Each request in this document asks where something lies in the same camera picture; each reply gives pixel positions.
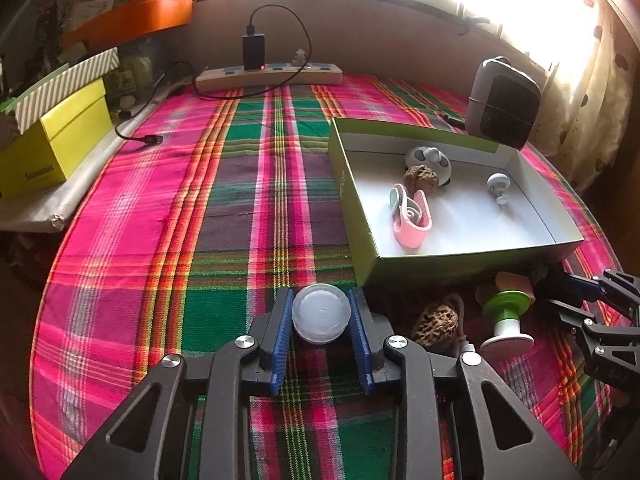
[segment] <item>green ring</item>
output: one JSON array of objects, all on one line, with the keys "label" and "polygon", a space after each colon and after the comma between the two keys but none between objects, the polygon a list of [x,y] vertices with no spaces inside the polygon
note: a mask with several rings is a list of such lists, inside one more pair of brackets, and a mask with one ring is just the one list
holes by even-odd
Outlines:
[{"label": "green ring", "polygon": [[482,306],[482,313],[485,317],[495,319],[495,322],[505,319],[520,319],[529,305],[529,296],[521,290],[505,290],[487,301]]}]

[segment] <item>blue gripper pad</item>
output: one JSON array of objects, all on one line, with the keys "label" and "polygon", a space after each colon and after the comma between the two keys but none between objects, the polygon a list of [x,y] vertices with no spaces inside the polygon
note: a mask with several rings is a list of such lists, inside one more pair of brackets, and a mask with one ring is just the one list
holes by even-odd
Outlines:
[{"label": "blue gripper pad", "polygon": [[362,318],[358,309],[358,302],[350,290],[348,293],[349,304],[351,305],[351,319],[349,320],[349,332],[351,333],[351,344],[356,357],[358,367],[358,378],[364,388],[364,392],[369,395],[373,392],[374,382],[371,370],[371,350],[367,337],[364,333]]},{"label": "blue gripper pad", "polygon": [[289,352],[289,339],[291,338],[291,327],[293,325],[292,310],[293,290],[289,289],[284,302],[282,315],[280,316],[278,335],[276,336],[276,343],[273,349],[273,373],[271,375],[269,388],[274,396],[279,393],[282,381],[284,380],[287,353]]},{"label": "blue gripper pad", "polygon": [[585,280],[580,276],[574,276],[573,274],[566,274],[570,282],[573,282],[572,285],[582,293],[583,296],[589,296],[585,298],[586,301],[597,301],[602,297],[602,289],[600,288],[600,283],[594,280]]}]

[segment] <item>green box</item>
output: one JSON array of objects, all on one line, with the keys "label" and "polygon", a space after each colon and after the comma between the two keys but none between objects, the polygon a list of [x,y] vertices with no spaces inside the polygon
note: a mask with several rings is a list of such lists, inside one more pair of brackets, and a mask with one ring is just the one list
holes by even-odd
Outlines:
[{"label": "green box", "polygon": [[[402,182],[404,154],[416,146],[444,152],[452,177],[427,197],[433,228],[409,250],[393,238],[388,193]],[[583,241],[546,181],[508,146],[410,124],[334,118],[328,153],[359,286],[418,288],[523,271],[562,260]],[[511,179],[510,203],[502,208],[486,188],[498,172]]]}]

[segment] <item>gray speaker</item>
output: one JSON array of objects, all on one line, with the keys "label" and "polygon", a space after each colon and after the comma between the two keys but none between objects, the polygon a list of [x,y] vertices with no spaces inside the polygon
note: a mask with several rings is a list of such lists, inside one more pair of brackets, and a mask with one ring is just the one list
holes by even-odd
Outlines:
[{"label": "gray speaker", "polygon": [[476,73],[465,129],[518,150],[527,143],[538,109],[540,88],[505,57],[487,59]]}]

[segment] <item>pink clip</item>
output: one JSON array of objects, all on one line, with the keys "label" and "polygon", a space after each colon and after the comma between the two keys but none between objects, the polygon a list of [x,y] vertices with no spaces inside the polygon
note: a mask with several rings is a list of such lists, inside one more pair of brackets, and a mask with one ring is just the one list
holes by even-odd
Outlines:
[{"label": "pink clip", "polygon": [[402,184],[395,184],[389,199],[396,240],[404,247],[420,247],[432,225],[431,212],[424,192],[416,191],[412,200],[407,196],[407,190]]}]

